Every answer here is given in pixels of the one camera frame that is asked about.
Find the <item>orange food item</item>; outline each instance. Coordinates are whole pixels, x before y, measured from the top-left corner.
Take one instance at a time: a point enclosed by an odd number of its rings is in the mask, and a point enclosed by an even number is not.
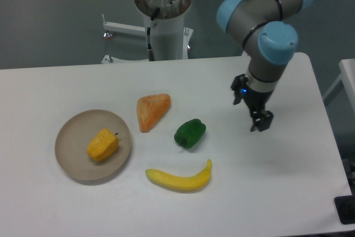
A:
[[[137,101],[137,117],[142,133],[149,132],[165,115],[171,104],[168,94],[154,94],[139,98]]]

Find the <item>yellow bell pepper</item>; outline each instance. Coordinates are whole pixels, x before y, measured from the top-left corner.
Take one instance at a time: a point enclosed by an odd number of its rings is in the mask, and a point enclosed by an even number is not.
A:
[[[118,138],[109,129],[103,128],[89,143],[87,153],[95,161],[101,161],[118,148]]]

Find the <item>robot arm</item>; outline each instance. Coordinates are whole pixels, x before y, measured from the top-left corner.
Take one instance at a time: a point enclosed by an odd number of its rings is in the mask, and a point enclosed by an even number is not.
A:
[[[241,99],[253,120],[251,131],[270,127],[273,114],[265,110],[287,63],[295,53],[298,35],[281,20],[306,8],[313,0],[225,0],[217,22],[251,57],[246,74],[231,86],[234,104]]]

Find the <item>black cable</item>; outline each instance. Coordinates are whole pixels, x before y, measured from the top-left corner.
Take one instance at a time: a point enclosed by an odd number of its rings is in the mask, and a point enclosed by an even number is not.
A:
[[[150,17],[150,20],[153,21],[155,18],[159,15],[160,8],[156,8],[153,15]],[[151,44],[150,44],[150,27],[146,29],[146,35],[147,35],[147,44],[148,44],[148,49],[151,50]]]

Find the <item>black object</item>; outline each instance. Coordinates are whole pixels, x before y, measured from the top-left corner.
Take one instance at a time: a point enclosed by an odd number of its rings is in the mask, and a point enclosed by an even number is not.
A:
[[[355,224],[355,196],[338,196],[334,198],[335,206],[338,211],[342,224]]]
[[[254,132],[257,129],[259,132],[262,132],[270,128],[273,119],[273,114],[265,110],[265,103],[268,101],[273,91],[267,93],[257,92],[249,88],[247,82],[248,78],[245,77],[245,74],[235,77],[231,86],[235,97],[233,104],[237,105],[244,99],[244,102],[249,108],[250,117],[253,120],[250,131]]]

